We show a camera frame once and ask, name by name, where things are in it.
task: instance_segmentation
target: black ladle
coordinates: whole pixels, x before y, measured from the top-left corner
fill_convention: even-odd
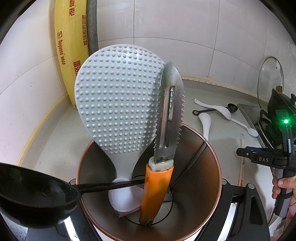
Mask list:
[[[229,103],[227,105],[227,107],[225,107],[226,109],[229,110],[230,113],[234,113],[238,110],[237,106],[235,104]],[[206,110],[193,110],[192,114],[194,115],[199,115],[200,113],[203,112],[209,112],[209,111],[215,111],[216,109],[206,109]]]
[[[46,228],[65,220],[84,193],[143,183],[144,179],[71,185],[41,172],[0,163],[0,211],[22,226]]]

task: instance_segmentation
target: orange peeler handle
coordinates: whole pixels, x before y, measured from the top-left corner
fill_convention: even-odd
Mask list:
[[[154,172],[146,165],[144,193],[139,222],[142,225],[153,223],[165,197],[174,167]]]

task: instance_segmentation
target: copper rim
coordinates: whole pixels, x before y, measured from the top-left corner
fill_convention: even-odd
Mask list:
[[[218,205],[218,202],[219,202],[219,199],[220,199],[220,196],[221,196],[221,190],[222,190],[222,172],[221,172],[221,167],[220,167],[220,163],[218,161],[218,157],[213,149],[213,147],[210,145],[210,143],[200,134],[198,133],[196,130],[194,130],[193,128],[191,128],[190,126],[186,125],[186,124],[183,124],[182,125],[189,129],[190,131],[194,132],[196,135],[198,135],[206,144],[207,146],[209,147],[211,153],[213,154],[214,156],[214,159],[216,161],[216,165],[217,165],[217,168],[218,168],[218,176],[219,176],[219,189],[218,189],[218,195],[217,195],[217,198],[215,200],[215,205],[213,206],[211,212],[209,213],[209,215],[207,216],[207,218],[205,219],[205,221],[203,222],[203,224],[199,225],[194,231],[192,231],[191,233],[189,233],[188,235],[180,238],[180,239],[177,239],[175,241],[182,241],[182,240],[185,240],[185,239],[188,239],[189,237],[191,237],[193,234],[195,234],[197,231],[199,231],[207,222],[208,220],[210,219],[210,217],[212,216],[212,214],[214,213],[217,205]],[[77,168],[77,175],[76,175],[76,184],[79,184],[79,178],[80,178],[80,170],[81,170],[81,166],[82,166],[82,162],[83,162],[83,159],[85,157],[85,154],[86,152],[88,151],[89,147],[94,143],[94,140],[91,140],[90,143],[87,145],[87,147],[85,148],[85,150],[83,151],[83,154],[79,160],[79,163],[78,163],[78,168]],[[116,240],[116,241],[125,241],[125,240],[122,240],[122,239],[119,239],[115,236],[113,236],[112,234],[110,234],[109,232],[107,232],[105,229],[103,229],[92,217],[92,215],[90,214],[90,212],[88,211],[87,207],[85,206],[85,203],[83,202],[82,198],[80,199],[80,203],[81,203],[81,206],[82,206],[82,209],[84,211],[84,213],[86,214],[86,216],[91,220],[91,222],[93,223],[93,225],[98,228],[103,234],[105,234],[106,236],[108,236],[109,238],[113,239],[113,240]]]

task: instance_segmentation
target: tiled wall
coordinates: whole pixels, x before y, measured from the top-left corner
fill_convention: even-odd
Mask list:
[[[37,0],[0,45],[0,161],[16,164],[33,129],[63,95],[49,42],[49,2]]]
[[[263,60],[274,56],[284,92],[296,92],[295,44],[259,0],[100,0],[97,24],[99,48],[140,45],[181,73],[254,93]]]

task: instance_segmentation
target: cling film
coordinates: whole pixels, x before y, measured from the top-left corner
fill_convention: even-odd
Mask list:
[[[86,0],[56,0],[54,30],[62,76],[75,109],[74,84],[89,56],[86,34]]]

